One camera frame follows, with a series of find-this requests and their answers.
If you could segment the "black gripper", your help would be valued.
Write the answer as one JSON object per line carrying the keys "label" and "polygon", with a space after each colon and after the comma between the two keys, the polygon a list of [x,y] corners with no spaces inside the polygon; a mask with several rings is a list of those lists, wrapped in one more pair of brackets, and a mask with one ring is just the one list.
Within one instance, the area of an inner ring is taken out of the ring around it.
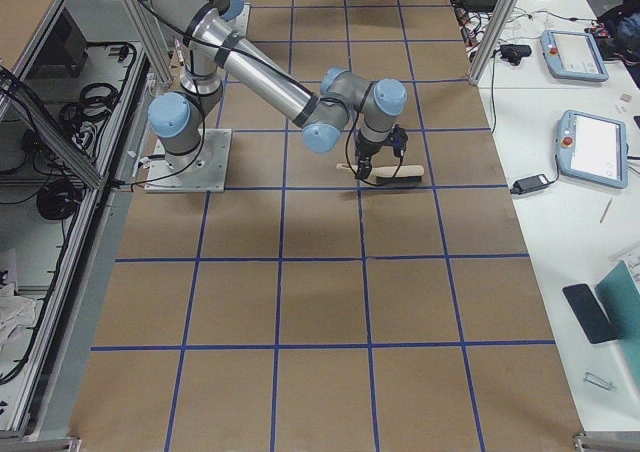
{"label": "black gripper", "polygon": [[383,147],[390,147],[394,156],[400,161],[404,161],[407,149],[408,135],[406,130],[395,125],[387,132],[378,134],[374,138],[365,135],[367,129],[361,129],[356,134],[355,155],[357,158],[357,179],[366,180],[372,171],[372,158],[379,153]]}

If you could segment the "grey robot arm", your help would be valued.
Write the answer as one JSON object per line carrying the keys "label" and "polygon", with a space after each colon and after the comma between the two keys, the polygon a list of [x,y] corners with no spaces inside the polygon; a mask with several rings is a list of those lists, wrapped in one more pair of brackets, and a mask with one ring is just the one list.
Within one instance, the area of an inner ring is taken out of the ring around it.
{"label": "grey robot arm", "polygon": [[187,48],[184,86],[195,88],[224,69],[298,126],[304,144],[318,153],[331,151],[347,125],[356,127],[353,173],[358,180],[369,177],[372,159],[382,148],[392,148],[398,159],[404,157],[408,137],[396,120],[407,92],[399,81],[368,81],[331,68],[319,93],[313,93],[228,23],[239,0],[138,1]]}

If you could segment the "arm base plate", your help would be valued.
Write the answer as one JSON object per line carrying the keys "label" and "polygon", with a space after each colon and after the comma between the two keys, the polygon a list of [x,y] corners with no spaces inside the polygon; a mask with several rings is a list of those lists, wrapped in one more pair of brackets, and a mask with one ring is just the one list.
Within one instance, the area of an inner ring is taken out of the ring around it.
{"label": "arm base plate", "polygon": [[154,153],[162,158],[148,168],[144,189],[149,193],[222,193],[225,190],[231,129],[204,131],[204,145],[182,157],[167,155],[159,139]]}

